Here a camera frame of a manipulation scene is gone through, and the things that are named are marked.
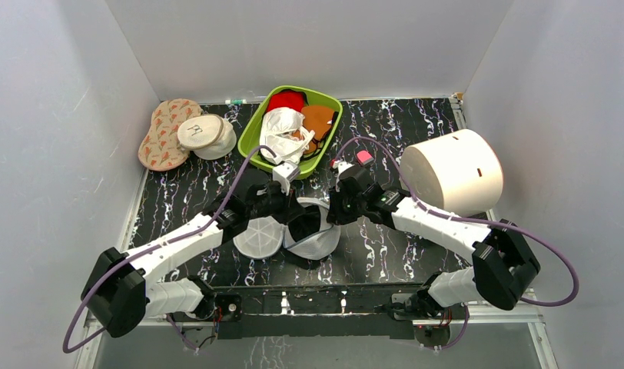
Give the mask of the white mesh laundry bag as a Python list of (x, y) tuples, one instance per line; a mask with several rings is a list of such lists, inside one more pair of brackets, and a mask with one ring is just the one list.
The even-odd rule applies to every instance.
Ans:
[(329, 204), (317, 198), (298, 198), (298, 203), (305, 207), (316, 204), (321, 208), (321, 227), (318, 232), (302, 241), (294, 241), (287, 226), (272, 217), (256, 218), (248, 222), (246, 231), (233, 238), (236, 249), (252, 259), (265, 259), (278, 251), (289, 251), (300, 258), (319, 261), (335, 251), (340, 239), (340, 226), (327, 221)]

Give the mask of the white bra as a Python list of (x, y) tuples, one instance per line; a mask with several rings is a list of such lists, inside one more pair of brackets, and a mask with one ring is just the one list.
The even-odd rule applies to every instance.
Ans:
[(282, 161), (299, 164), (304, 151), (314, 136), (302, 128), (304, 115), (289, 108), (267, 112), (262, 119), (259, 145), (261, 156), (273, 165)]

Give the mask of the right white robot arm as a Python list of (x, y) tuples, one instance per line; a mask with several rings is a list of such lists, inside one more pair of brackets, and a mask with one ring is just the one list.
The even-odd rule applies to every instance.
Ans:
[(511, 311), (538, 275), (540, 264), (519, 232), (478, 220), (458, 222), (431, 206), (422, 209), (410, 193), (383, 189), (359, 165), (337, 161), (334, 170), (337, 183), (329, 192), (327, 216), (331, 224), (368, 218), (438, 244), (470, 263), (462, 270), (432, 274), (407, 298), (393, 298), (387, 310), (396, 318), (438, 318), (448, 308), (471, 301)]

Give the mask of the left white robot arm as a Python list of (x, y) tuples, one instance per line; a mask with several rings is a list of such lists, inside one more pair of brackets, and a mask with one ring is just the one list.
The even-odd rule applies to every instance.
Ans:
[(130, 333), (146, 317), (185, 313), (210, 319), (218, 309), (217, 293), (207, 282), (162, 277), (244, 233), (252, 219), (287, 224), (303, 214), (291, 187), (296, 177), (283, 165), (271, 175), (247, 169), (185, 225), (141, 247), (102, 252), (81, 294), (83, 304), (111, 337)]

